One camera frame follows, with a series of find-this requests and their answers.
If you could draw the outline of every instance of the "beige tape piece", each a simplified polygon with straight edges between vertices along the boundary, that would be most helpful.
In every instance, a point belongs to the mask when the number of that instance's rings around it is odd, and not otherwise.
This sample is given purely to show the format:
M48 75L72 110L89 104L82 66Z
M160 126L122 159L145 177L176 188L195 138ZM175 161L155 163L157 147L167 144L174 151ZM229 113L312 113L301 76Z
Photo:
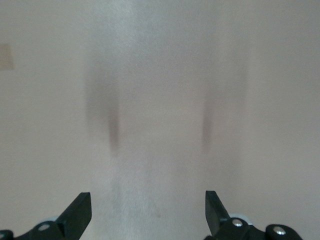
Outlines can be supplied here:
M14 61L9 43L0 44L0 71L13 70Z

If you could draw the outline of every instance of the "metal bolt head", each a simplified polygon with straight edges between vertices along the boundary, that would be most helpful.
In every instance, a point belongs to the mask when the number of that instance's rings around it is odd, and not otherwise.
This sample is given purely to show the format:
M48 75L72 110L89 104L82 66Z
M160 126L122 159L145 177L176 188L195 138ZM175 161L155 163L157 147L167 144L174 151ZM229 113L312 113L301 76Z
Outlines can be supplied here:
M49 225L49 224L43 224L43 225L41 225L41 226L38 228L38 230L39 230L39 231L44 231L44 230L46 230L46 229L48 229L48 228L50 228L50 225Z
M280 226L275 226L273 228L273 231L275 231L276 234L279 234L279 235L285 235L286 234L286 231Z
M240 221L240 219L237 219L237 218L232 220L232 224L235 225L236 227L242 227L243 226L242 221Z

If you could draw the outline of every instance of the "silver screw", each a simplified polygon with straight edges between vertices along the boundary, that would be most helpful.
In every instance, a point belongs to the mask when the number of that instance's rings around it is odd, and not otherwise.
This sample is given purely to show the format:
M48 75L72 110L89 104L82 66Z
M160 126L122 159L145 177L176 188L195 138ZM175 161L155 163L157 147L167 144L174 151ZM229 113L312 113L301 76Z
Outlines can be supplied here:
M275 231L279 235L285 235L286 234L286 231L280 226L275 226L273 228L273 231Z
M243 223L239 219L233 219L232 224L235 225L236 227L242 227Z
M44 230L47 230L48 228L50 228L49 224L43 224L38 228L38 230L39 231L44 231Z

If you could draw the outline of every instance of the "gray surface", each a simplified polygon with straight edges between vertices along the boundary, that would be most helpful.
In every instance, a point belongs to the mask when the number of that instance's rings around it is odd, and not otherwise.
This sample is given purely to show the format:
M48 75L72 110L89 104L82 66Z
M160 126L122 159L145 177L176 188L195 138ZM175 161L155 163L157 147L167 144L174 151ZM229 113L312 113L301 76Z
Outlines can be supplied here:
M320 232L317 1L0 1L0 226L92 194L82 239L203 239L205 190Z

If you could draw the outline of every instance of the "black bracket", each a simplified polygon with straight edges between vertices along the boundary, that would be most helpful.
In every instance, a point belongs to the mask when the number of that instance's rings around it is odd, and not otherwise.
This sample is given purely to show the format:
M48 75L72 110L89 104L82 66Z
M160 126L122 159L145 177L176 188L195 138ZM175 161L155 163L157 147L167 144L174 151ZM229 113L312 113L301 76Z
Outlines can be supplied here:
M0 240L79 240L91 217L90 193L82 192L55 221L42 222L18 237L0 230Z
M215 191L205 193L205 217L212 234L205 240L302 240L285 225L272 224L263 232L241 218L230 218Z

